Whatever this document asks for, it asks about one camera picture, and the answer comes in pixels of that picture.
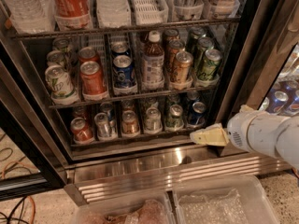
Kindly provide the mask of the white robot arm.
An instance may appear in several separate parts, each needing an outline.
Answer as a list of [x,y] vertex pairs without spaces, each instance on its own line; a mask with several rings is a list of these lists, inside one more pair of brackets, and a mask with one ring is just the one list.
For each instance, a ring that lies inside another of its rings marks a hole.
[[299,117],[287,117],[242,105],[223,128],[220,123],[190,133],[198,145],[234,147],[282,159],[299,169]]

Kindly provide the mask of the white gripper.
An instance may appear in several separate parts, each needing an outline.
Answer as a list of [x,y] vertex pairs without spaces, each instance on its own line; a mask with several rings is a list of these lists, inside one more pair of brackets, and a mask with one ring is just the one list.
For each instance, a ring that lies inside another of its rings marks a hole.
[[216,123],[190,133],[191,140],[197,145],[216,147],[225,147],[231,141],[235,147],[247,152],[278,158],[278,128],[290,117],[254,110],[248,105],[240,106],[239,112],[228,121],[228,134],[220,123]]

